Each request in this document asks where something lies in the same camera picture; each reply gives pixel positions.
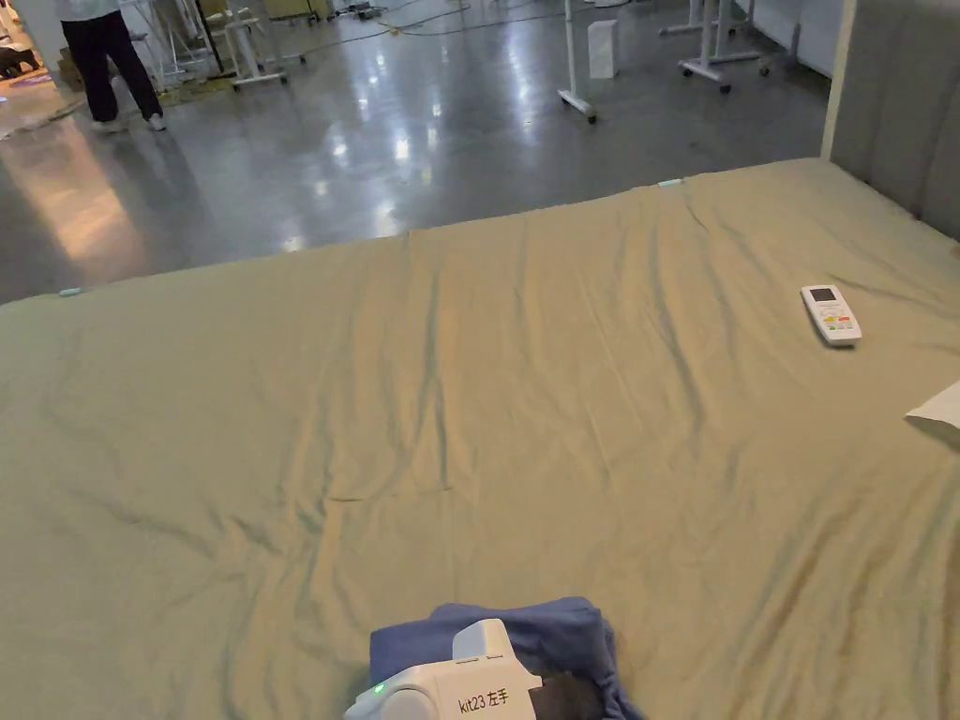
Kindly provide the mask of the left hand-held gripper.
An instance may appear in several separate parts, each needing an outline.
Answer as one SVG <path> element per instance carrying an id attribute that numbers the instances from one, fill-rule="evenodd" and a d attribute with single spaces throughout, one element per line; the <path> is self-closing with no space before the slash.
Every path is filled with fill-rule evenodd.
<path id="1" fill-rule="evenodd" d="M 347 719 L 601 719 L 604 697 L 572 674 L 539 677 L 499 619 L 457 633 L 448 661 L 405 669 L 356 697 Z"/>

